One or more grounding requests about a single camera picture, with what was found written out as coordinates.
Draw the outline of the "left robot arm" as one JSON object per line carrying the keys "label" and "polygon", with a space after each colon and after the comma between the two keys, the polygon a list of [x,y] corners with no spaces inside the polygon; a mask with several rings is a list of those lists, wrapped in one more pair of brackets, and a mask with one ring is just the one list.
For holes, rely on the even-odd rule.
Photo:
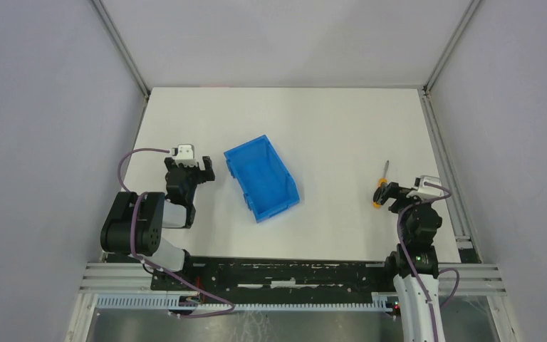
{"label": "left robot arm", "polygon": [[189,229],[199,185],[215,181],[212,160],[166,157],[165,191],[117,193],[100,232],[104,252],[130,255],[151,267],[173,272],[185,268],[189,252],[162,237],[165,229]]}

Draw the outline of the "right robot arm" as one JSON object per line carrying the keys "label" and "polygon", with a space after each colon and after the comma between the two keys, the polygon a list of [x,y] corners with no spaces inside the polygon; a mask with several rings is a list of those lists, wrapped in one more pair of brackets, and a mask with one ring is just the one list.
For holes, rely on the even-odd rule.
{"label": "right robot arm", "polygon": [[432,207],[451,194],[434,177],[421,176],[413,187],[379,181],[373,195],[375,207],[388,200],[397,215],[399,244],[385,260],[392,277],[405,341],[444,341],[439,304],[439,262],[433,246],[443,219]]}

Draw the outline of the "yellow black screwdriver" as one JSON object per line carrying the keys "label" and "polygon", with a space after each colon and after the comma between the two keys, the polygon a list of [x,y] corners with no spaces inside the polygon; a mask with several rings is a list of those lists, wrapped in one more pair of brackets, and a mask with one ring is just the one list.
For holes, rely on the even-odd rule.
{"label": "yellow black screwdriver", "polygon": [[379,199],[379,197],[382,193],[382,189],[383,189],[384,185],[387,183],[386,176],[387,176],[387,171],[388,171],[389,164],[390,164],[390,161],[386,160],[385,161],[385,166],[384,166],[384,169],[383,169],[383,173],[382,173],[382,177],[378,180],[377,189],[375,190],[375,192],[373,194],[373,207],[374,208],[380,208],[381,207],[381,205],[378,203],[378,199]]}

